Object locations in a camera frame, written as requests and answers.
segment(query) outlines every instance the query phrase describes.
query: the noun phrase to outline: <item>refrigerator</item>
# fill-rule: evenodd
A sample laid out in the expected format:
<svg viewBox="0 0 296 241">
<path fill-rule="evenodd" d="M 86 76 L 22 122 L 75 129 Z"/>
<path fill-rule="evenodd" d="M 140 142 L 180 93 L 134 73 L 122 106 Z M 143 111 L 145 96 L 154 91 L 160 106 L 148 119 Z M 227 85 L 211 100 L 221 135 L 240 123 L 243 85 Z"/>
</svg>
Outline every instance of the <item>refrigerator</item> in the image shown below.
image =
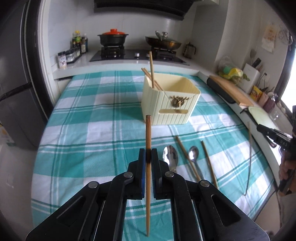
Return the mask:
<svg viewBox="0 0 296 241">
<path fill-rule="evenodd" d="M 53 110 L 40 67 L 39 6 L 40 0 L 12 1 L 0 17 L 0 123 L 29 150 L 38 149 Z"/>
</svg>

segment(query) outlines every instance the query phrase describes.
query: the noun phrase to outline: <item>range hood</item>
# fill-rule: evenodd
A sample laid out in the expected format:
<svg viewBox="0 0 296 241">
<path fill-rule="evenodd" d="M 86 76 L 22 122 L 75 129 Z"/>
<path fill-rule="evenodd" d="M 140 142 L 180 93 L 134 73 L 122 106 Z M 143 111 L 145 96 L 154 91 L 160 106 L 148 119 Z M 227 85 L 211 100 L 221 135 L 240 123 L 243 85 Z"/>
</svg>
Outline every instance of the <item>range hood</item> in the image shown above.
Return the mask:
<svg viewBox="0 0 296 241">
<path fill-rule="evenodd" d="M 183 20 L 194 0 L 94 0 L 94 11 L 130 11 Z"/>
</svg>

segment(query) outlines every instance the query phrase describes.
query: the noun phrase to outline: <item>screw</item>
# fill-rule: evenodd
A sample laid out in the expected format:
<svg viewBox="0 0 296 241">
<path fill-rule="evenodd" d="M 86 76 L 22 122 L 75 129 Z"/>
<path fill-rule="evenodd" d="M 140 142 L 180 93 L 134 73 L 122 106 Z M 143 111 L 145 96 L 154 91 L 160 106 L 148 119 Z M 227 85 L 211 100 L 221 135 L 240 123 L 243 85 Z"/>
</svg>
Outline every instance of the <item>screw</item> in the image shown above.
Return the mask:
<svg viewBox="0 0 296 241">
<path fill-rule="evenodd" d="M 89 188 L 96 188 L 98 186 L 98 183 L 95 181 L 92 181 L 89 183 Z"/>
<path fill-rule="evenodd" d="M 131 172 L 125 172 L 123 175 L 124 175 L 124 177 L 126 177 L 126 178 L 130 178 L 130 177 L 133 176 L 133 173 L 131 173 Z"/>
<path fill-rule="evenodd" d="M 210 185 L 210 183 L 207 181 L 207 180 L 202 180 L 201 182 L 200 182 L 200 184 L 201 184 L 201 186 L 203 186 L 203 187 L 208 187 L 209 185 Z"/>
<path fill-rule="evenodd" d="M 174 173 L 173 172 L 166 172 L 165 173 L 165 176 L 166 177 L 173 177 L 174 176 Z"/>
</svg>

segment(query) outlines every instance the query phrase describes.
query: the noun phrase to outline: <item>orange pot lid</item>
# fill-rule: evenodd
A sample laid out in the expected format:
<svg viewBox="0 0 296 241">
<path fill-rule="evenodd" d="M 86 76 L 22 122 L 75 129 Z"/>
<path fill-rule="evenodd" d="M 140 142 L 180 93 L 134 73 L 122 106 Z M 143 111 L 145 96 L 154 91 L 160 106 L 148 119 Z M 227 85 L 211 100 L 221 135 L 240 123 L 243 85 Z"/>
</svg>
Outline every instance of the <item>orange pot lid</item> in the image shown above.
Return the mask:
<svg viewBox="0 0 296 241">
<path fill-rule="evenodd" d="M 110 29 L 110 32 L 106 32 L 103 34 L 125 34 L 124 32 L 118 32 L 116 28 Z"/>
</svg>

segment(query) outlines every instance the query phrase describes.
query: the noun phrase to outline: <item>table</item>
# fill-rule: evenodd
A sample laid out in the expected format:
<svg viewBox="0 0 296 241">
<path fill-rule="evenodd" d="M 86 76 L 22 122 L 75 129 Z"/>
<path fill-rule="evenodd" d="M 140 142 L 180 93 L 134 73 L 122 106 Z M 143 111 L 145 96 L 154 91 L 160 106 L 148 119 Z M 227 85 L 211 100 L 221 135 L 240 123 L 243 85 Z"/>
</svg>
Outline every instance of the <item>table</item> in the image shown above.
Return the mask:
<svg viewBox="0 0 296 241">
<path fill-rule="evenodd" d="M 179 154 L 177 172 L 195 181 L 174 136 L 188 150 L 200 150 L 198 165 L 204 178 L 210 171 L 200 141 L 207 147 L 219 190 L 249 217 L 265 200 L 274 177 L 256 142 L 252 145 L 249 189 L 248 131 L 238 116 L 202 80 L 183 75 L 200 89 L 201 97 L 189 122 L 153 126 L 152 148 L 162 159 L 163 149 L 173 145 Z M 141 112 L 144 74 L 141 71 L 106 71 L 74 76 L 59 99 L 44 131 L 34 167 L 32 213 L 34 225 L 92 180 L 107 182 L 137 160 L 145 148 L 145 124 Z M 146 238 L 145 200 L 128 200 L 123 240 L 172 240 L 169 200 L 151 198 L 150 237 Z"/>
</svg>

